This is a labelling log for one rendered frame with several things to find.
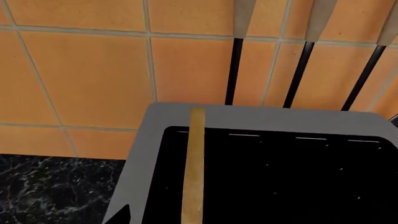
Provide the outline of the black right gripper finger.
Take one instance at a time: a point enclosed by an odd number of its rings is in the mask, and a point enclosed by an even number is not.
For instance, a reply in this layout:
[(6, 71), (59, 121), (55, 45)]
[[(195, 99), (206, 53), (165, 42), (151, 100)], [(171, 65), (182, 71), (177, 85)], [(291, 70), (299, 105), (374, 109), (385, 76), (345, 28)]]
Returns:
[(123, 206), (116, 214), (106, 221), (105, 224), (130, 224), (129, 205)]

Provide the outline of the grey toaster with black slots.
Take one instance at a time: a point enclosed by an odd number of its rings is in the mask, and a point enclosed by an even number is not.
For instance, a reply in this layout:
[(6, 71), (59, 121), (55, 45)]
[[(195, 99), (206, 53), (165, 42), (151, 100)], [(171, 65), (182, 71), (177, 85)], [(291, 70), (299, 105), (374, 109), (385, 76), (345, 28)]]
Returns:
[(151, 104), (103, 224), (181, 224), (192, 108), (205, 109), (202, 224), (398, 224), (398, 128), (366, 112)]

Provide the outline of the golden toasted bread slice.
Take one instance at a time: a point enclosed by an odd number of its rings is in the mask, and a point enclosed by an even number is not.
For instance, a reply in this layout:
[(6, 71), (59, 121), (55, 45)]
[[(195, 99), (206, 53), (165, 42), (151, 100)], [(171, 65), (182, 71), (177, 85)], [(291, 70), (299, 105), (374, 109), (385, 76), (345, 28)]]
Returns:
[(192, 108), (183, 180), (181, 224), (203, 223), (205, 109)]

